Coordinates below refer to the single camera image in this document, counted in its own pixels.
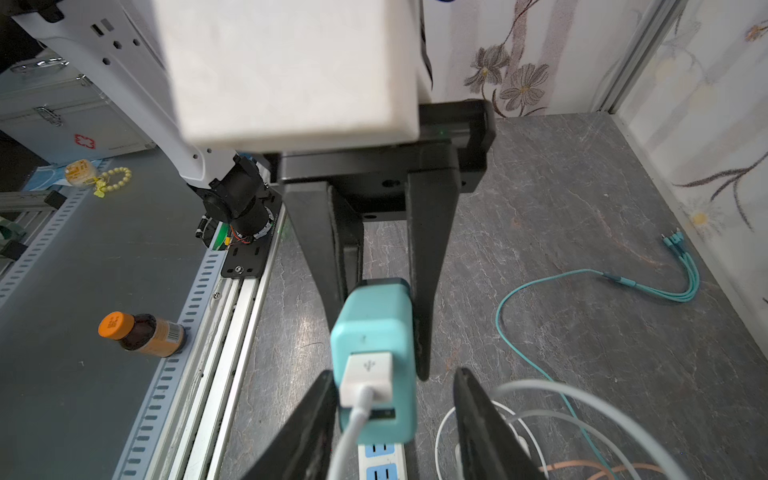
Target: power strip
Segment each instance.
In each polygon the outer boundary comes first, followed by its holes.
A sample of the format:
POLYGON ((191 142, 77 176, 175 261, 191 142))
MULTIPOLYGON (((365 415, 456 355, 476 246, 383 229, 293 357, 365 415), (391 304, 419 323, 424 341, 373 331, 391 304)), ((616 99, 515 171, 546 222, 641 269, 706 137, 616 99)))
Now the power strip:
POLYGON ((357 446, 360 480, 408 480, 402 443, 357 446))

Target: floral wallpaper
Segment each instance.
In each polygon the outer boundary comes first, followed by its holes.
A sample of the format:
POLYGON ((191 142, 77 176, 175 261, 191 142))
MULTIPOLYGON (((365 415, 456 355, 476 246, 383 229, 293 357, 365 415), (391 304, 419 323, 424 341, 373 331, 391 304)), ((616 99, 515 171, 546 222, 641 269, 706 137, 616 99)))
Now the floral wallpaper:
POLYGON ((499 117, 593 111, 652 0, 425 2, 435 101, 499 117))
POLYGON ((766 33, 765 0, 689 0, 618 112, 751 310, 763 351, 766 33))

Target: bottle label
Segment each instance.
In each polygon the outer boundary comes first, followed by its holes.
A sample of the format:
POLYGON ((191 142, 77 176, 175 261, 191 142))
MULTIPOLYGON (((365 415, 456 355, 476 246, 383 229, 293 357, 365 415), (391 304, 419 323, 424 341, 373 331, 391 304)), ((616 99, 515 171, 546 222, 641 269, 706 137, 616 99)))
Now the bottle label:
POLYGON ((169 356, 178 350, 181 341, 184 339, 184 328, 177 323, 171 323, 167 320, 157 319, 157 327, 154 335, 146 345, 137 349, 137 352, 146 353, 155 356, 169 356))

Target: orange bottle cap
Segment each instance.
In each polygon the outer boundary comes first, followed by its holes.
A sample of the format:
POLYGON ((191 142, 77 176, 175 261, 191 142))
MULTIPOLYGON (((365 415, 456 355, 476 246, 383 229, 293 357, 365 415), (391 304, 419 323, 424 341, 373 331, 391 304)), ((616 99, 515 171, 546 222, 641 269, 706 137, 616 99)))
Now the orange bottle cap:
POLYGON ((98 334, 104 338, 119 340, 134 328, 134 316, 122 312, 112 312, 101 321, 98 334))

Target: bottle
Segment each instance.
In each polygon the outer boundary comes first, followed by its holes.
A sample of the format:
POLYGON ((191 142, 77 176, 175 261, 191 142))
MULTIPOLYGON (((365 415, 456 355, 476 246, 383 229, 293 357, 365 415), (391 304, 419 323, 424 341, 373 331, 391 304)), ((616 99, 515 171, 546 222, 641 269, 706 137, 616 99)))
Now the bottle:
POLYGON ((155 318, 149 313, 110 313, 101 321, 98 334, 117 340, 126 350, 161 357, 174 354, 186 340, 181 325, 155 318))

